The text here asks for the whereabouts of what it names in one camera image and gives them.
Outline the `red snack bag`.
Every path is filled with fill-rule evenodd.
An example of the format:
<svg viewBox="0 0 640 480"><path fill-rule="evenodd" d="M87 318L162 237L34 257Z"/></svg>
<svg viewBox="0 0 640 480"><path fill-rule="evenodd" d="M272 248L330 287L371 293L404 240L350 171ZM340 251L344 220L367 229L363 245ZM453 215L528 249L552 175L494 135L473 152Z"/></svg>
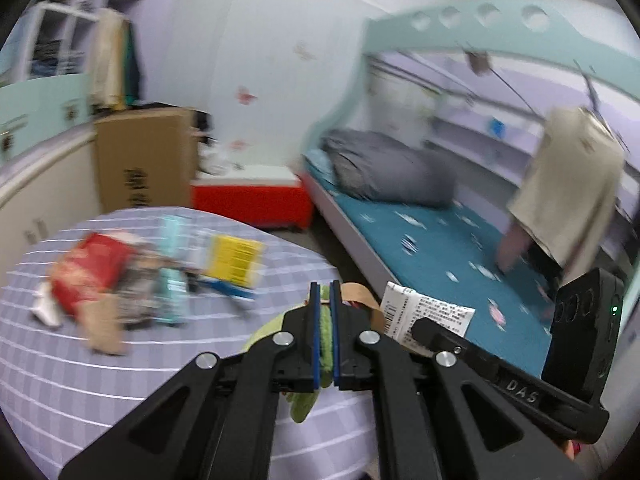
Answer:
<svg viewBox="0 0 640 480"><path fill-rule="evenodd" d="M76 318L86 301L96 301L113 289L134 248L116 238L93 232L62 255L49 272L51 294L63 311Z"/></svg>

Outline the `open shelf unit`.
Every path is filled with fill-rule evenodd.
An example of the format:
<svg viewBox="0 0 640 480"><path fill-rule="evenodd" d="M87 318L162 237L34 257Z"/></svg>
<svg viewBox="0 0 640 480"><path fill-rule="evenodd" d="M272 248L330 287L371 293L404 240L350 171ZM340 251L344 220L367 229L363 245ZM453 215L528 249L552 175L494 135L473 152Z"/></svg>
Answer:
<svg viewBox="0 0 640 480"><path fill-rule="evenodd" d="M1 83L80 74L99 12L131 16L141 0L32 0L1 49Z"/></svg>

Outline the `white printed paper packet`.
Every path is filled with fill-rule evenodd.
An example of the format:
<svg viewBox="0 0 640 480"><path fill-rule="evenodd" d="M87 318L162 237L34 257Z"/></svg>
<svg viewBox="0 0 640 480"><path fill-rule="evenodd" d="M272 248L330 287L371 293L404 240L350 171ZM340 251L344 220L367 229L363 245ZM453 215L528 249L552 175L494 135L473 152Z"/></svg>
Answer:
<svg viewBox="0 0 640 480"><path fill-rule="evenodd" d="M450 304L393 282L386 284L382 310L385 335L421 356L429 356L431 351L411 335L416 321L428 318L457 336L464 337L475 313L473 308Z"/></svg>

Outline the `grey pillow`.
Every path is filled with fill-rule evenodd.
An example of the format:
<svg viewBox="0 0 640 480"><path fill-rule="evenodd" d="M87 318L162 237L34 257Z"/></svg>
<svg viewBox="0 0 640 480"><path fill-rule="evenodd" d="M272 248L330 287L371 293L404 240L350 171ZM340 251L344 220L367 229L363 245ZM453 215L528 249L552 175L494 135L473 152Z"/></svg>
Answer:
<svg viewBox="0 0 640 480"><path fill-rule="evenodd" d="M445 208L457 178L439 154L385 133L334 129L320 143L340 189L360 200Z"/></svg>

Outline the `green plush trash item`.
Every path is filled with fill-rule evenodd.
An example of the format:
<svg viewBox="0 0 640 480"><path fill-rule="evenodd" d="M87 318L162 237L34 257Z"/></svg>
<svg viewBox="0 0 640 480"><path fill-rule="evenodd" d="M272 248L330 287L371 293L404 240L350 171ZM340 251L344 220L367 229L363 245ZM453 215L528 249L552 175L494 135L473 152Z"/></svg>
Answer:
<svg viewBox="0 0 640 480"><path fill-rule="evenodd" d="M310 368L314 388L285 390L288 412L293 422L302 424L318 400L322 389L333 382L333 322L330 309L331 287L312 282L308 298L296 307L272 318L247 339L242 349L247 352L258 341L289 333L304 365Z"/></svg>

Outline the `white wardrobe doors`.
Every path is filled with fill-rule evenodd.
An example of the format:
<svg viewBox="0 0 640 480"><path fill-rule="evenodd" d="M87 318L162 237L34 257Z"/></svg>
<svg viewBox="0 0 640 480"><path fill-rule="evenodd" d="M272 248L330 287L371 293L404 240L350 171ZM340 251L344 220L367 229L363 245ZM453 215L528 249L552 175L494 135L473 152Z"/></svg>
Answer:
<svg viewBox="0 0 640 480"><path fill-rule="evenodd" d="M292 166L343 99L374 14L360 0L174 0L149 96L208 113L243 165Z"/></svg>

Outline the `red covered low bench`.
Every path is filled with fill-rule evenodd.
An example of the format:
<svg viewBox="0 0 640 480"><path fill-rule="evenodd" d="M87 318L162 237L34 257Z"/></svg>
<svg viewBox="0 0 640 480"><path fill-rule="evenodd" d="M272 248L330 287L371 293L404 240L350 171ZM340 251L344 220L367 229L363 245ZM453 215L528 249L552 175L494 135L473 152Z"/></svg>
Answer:
<svg viewBox="0 0 640 480"><path fill-rule="evenodd" d="M285 166L250 165L191 182L194 209L258 228L306 230L314 205L303 181Z"/></svg>

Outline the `yellow printed box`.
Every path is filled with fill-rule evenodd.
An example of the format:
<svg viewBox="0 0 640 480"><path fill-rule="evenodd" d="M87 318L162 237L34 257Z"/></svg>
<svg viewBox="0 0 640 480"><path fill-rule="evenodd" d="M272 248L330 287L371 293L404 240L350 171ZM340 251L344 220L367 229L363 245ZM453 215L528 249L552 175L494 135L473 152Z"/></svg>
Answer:
<svg viewBox="0 0 640 480"><path fill-rule="evenodd" d="M242 288L254 288L265 245L258 240L215 234L205 275Z"/></svg>

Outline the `beige hanging garment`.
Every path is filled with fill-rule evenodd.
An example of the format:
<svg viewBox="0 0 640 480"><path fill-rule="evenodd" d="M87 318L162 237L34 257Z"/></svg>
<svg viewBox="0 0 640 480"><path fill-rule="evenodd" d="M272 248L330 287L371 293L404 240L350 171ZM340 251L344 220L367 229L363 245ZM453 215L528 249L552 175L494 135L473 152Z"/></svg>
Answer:
<svg viewBox="0 0 640 480"><path fill-rule="evenodd" d="M588 272L614 214L625 151L583 107L555 108L508 206L511 224L496 263L508 272L530 245L562 270L564 284Z"/></svg>

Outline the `mint bunk bed frame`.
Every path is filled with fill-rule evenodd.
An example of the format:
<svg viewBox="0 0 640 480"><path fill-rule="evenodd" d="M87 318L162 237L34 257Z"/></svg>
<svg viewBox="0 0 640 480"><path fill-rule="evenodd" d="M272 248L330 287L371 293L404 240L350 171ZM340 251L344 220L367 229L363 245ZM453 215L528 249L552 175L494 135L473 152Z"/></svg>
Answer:
<svg viewBox="0 0 640 480"><path fill-rule="evenodd" d="M525 58L584 73L639 99L639 33L623 13L582 0L449 0L367 21L360 59L341 102L315 122L303 144L343 127L366 92L366 57L386 51L467 50Z"/></svg>

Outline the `brown cardboard box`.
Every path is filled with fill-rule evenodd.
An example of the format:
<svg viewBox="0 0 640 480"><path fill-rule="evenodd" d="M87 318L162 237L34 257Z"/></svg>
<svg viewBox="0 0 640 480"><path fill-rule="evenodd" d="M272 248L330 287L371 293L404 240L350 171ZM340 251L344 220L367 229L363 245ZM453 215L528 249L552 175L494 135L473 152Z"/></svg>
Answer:
<svg viewBox="0 0 640 480"><path fill-rule="evenodd" d="M195 176L193 112L128 110L93 123L102 210L191 205Z"/></svg>

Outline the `grey bed frame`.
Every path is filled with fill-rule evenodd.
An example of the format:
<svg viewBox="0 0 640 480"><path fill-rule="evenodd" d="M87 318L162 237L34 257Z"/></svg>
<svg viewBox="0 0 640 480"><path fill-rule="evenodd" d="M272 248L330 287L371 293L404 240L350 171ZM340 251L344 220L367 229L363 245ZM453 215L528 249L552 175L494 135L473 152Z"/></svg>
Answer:
<svg viewBox="0 0 640 480"><path fill-rule="evenodd" d="M318 211L326 220L333 234L343 245L349 257L354 260L370 289L381 298L386 284L396 282L396 276L390 272L383 260L373 250L343 209L335 203L333 196L308 172L303 172L305 188Z"/></svg>

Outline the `teal knitted bed blanket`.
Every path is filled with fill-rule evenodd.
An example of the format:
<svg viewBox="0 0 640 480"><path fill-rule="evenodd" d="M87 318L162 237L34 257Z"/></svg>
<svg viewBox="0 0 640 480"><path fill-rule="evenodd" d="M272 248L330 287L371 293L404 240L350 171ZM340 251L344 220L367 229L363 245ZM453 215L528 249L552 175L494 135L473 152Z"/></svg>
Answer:
<svg viewBox="0 0 640 480"><path fill-rule="evenodd" d="M399 285L475 310L466 338L534 376L544 368L552 304L546 280L525 261L507 274L494 263L500 232L470 208L357 200L311 174L333 196Z"/></svg>

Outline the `plaid lilac tablecloth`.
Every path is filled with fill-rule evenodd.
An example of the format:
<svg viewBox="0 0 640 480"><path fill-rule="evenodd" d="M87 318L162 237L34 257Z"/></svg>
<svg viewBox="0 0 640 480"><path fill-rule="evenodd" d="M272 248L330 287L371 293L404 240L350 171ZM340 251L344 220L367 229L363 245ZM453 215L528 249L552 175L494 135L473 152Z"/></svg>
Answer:
<svg viewBox="0 0 640 480"><path fill-rule="evenodd" d="M288 240L192 209L179 216L193 232L213 230L259 240L265 271L254 300L237 304L216 292L193 295L186 322L153 324L125 335L122 356L91 352L72 320L57 330L30 308L50 267L86 235L126 232L157 243L166 208L125 209L62 229L30 246L1 289L1 408L29 457L50 479L72 457L128 414L194 356L232 356L252 333L300 304L311 283L329 283L337 270Z"/></svg>

